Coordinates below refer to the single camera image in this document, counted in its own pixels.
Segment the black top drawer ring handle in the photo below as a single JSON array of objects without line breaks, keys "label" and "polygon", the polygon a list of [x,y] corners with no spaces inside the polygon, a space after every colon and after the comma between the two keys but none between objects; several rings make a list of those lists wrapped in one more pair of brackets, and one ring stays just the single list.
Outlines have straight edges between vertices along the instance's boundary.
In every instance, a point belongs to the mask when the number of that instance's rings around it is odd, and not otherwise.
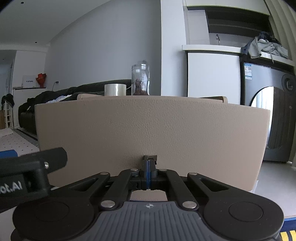
[{"label": "black top drawer ring handle", "polygon": [[143,158],[143,160],[145,162],[152,161],[156,165],[157,164],[157,158],[158,158],[157,155],[145,155],[144,158]]}]

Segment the beige plastic drawer cabinet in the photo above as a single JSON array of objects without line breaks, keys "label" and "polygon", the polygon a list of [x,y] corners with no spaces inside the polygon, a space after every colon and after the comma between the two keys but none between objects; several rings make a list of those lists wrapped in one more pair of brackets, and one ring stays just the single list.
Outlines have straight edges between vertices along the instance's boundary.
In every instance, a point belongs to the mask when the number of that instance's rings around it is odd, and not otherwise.
[{"label": "beige plastic drawer cabinet", "polygon": [[95,94],[78,94],[77,100],[98,100],[98,99],[118,99],[118,100],[128,100],[128,99],[147,99],[147,100],[188,100],[188,101],[203,101],[203,102],[218,102],[218,103],[228,103],[228,99],[225,96],[210,96],[210,97],[179,97],[179,96],[153,96],[153,95],[125,95],[125,96],[102,96]]}]

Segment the white dotted floor rug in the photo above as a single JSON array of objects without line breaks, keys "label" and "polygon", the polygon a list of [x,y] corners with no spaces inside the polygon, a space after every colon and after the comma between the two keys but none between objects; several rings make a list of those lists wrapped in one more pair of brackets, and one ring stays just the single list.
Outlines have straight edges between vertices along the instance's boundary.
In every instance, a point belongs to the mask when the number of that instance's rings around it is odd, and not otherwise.
[{"label": "white dotted floor rug", "polygon": [[1,130],[1,152],[14,150],[18,156],[39,151],[39,148],[10,128]]}]

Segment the white box on shelf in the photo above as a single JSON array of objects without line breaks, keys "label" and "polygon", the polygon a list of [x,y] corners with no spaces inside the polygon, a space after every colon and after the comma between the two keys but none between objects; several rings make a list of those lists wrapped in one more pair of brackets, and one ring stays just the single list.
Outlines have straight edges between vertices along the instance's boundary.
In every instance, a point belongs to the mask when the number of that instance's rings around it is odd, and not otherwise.
[{"label": "white box on shelf", "polygon": [[38,87],[36,81],[36,75],[23,75],[23,88],[35,88]]}]

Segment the clothes pile on sofa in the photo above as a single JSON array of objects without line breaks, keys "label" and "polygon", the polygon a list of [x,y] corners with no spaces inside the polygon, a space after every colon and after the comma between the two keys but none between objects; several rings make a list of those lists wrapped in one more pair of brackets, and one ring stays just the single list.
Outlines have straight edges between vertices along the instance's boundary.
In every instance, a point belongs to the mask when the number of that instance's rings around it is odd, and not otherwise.
[{"label": "clothes pile on sofa", "polygon": [[50,101],[48,101],[47,103],[60,102],[60,101],[66,99],[66,98],[68,98],[68,97],[71,97],[71,95],[67,95],[67,96],[62,95],[62,96],[59,96],[58,98],[56,98],[56,99],[54,99],[54,100],[50,100]]}]

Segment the red object on shelf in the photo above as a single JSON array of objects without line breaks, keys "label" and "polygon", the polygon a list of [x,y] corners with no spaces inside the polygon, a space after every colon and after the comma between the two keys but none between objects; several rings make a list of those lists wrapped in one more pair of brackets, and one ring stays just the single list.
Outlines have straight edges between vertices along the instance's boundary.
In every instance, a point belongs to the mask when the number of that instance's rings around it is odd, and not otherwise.
[{"label": "red object on shelf", "polygon": [[46,81],[46,73],[40,73],[37,75],[36,77],[36,81],[37,83],[39,84],[40,88],[44,88],[44,84],[45,84],[45,81]]}]

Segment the clear tape roll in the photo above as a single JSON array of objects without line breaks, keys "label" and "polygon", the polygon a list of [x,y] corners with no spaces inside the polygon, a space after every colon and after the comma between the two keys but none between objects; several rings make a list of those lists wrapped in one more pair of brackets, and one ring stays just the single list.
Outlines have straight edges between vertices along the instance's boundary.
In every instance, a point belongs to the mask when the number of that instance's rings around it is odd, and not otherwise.
[{"label": "clear tape roll", "polygon": [[106,84],[104,85],[105,96],[126,96],[125,84]]}]

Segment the glass jar with dried fruit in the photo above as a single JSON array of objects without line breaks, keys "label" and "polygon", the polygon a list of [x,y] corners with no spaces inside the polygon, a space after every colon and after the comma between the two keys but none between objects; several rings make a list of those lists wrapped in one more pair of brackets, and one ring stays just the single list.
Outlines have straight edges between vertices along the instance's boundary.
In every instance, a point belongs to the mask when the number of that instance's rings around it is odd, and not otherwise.
[{"label": "glass jar with dried fruit", "polygon": [[150,72],[147,61],[138,61],[132,66],[131,95],[149,95]]}]

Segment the white cabinet under counter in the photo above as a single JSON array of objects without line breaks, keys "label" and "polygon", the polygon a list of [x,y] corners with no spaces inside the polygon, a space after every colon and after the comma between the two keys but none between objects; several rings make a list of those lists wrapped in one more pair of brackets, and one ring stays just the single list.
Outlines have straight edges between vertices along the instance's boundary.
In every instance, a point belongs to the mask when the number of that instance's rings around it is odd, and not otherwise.
[{"label": "white cabinet under counter", "polygon": [[240,104],[239,56],[214,53],[188,53],[188,97],[225,96]]}]

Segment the silver washing machine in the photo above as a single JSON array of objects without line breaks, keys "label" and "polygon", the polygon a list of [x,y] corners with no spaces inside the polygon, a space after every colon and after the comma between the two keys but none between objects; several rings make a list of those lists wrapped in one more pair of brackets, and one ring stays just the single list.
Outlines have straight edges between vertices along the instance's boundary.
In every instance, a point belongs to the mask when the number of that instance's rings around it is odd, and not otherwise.
[{"label": "silver washing machine", "polygon": [[287,162],[295,133],[295,75],[244,61],[240,69],[240,104],[270,111],[264,161]]}]

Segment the white countertop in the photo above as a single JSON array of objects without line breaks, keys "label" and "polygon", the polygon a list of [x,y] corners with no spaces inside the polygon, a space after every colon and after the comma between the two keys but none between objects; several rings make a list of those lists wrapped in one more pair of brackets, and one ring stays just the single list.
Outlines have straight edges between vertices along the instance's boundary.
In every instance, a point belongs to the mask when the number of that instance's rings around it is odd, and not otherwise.
[{"label": "white countertop", "polygon": [[[234,54],[239,55],[241,48],[231,46],[219,46],[219,45],[182,45],[183,51],[188,52],[214,52],[220,54]],[[280,56],[271,55],[266,52],[261,52],[260,58],[273,60],[274,62],[283,63],[292,67],[295,67],[295,63],[290,59],[285,59]]]}]

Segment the chrome faucet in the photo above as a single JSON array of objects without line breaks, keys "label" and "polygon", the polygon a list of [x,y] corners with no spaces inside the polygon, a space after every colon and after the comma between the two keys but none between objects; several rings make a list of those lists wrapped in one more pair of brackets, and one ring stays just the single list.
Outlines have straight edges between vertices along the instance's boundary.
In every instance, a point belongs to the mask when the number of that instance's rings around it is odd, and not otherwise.
[{"label": "chrome faucet", "polygon": [[216,40],[218,41],[218,45],[220,46],[221,45],[221,41],[220,41],[220,37],[218,34],[216,34]]}]

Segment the grey clothes on counter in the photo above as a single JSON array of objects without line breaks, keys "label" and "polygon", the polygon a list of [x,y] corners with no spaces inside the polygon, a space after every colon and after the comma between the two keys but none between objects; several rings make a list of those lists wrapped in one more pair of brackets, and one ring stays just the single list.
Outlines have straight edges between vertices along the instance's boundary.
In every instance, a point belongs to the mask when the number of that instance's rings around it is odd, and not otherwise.
[{"label": "grey clothes on counter", "polygon": [[241,56],[248,56],[251,59],[260,58],[262,52],[273,56],[279,56],[288,59],[288,50],[268,32],[260,32],[259,35],[251,38],[247,44],[241,47]]}]

